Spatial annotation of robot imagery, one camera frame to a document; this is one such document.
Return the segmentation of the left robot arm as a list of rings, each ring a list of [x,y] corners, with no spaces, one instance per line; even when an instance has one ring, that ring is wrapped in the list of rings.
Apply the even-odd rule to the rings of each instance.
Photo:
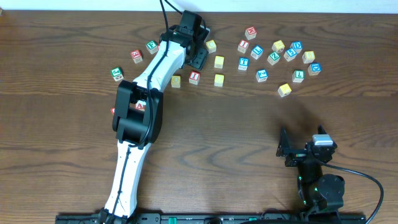
[[[132,82],[119,84],[112,123],[118,160],[99,223],[126,223],[134,214],[144,158],[162,127],[165,87],[185,65],[203,68],[209,34],[201,16],[183,11],[180,24],[167,26],[161,34],[158,52],[148,67]]]

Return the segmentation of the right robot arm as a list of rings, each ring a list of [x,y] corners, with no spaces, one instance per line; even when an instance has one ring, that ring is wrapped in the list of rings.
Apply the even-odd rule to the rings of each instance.
[[[322,126],[303,149],[292,149],[287,131],[280,131],[276,156],[285,158],[286,167],[298,168],[298,194],[305,204],[299,217],[308,221],[311,215],[337,212],[343,206],[345,180],[341,176],[324,174],[322,166],[332,160],[337,144]]]

